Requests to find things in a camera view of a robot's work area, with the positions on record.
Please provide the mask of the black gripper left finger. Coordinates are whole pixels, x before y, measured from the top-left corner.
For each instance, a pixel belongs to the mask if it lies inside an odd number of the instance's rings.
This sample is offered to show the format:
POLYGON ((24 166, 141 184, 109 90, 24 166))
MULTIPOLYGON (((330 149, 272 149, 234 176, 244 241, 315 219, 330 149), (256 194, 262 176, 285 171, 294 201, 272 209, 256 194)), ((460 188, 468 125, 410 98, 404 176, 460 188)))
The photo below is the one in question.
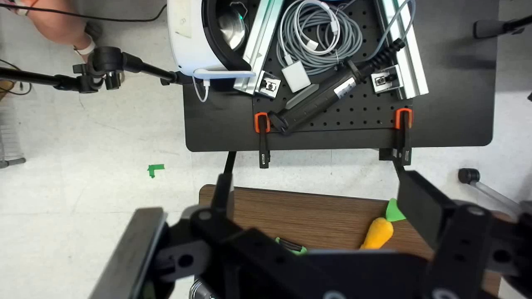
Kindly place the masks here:
POLYGON ((161 208, 133 213, 89 299, 156 299, 149 264, 164 228, 161 208))

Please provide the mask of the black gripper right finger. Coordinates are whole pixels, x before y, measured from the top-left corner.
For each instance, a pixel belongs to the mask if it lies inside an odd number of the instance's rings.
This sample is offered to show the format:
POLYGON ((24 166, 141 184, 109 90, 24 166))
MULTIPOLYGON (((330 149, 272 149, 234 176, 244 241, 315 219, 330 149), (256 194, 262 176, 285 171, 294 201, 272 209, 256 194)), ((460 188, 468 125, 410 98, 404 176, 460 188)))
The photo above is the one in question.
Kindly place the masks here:
POLYGON ((417 171, 399 174, 399 209, 418 233, 435 247, 457 204, 417 171))

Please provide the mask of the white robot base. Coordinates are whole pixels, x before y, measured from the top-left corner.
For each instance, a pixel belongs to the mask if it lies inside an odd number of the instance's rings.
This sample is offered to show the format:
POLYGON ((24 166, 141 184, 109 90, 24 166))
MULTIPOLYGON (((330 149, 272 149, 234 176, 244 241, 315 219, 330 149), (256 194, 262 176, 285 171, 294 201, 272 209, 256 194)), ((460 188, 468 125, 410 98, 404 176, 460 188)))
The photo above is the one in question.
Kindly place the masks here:
POLYGON ((251 78, 242 58, 252 27, 249 0, 167 0, 167 32, 177 70, 199 80, 251 78))

